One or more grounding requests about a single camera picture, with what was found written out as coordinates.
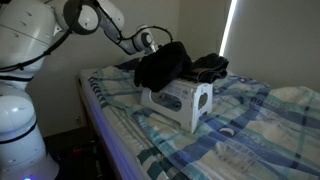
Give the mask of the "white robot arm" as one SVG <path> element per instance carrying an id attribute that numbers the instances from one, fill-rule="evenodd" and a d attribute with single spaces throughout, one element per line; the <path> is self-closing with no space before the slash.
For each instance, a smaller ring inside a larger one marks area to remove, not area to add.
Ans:
<path id="1" fill-rule="evenodd" d="M 0 180 L 54 180 L 59 166 L 48 154 L 27 84 L 46 56 L 72 34 L 101 28 L 127 54 L 155 51 L 141 25 L 122 35 L 124 17 L 110 0 L 1 0 Z"/>

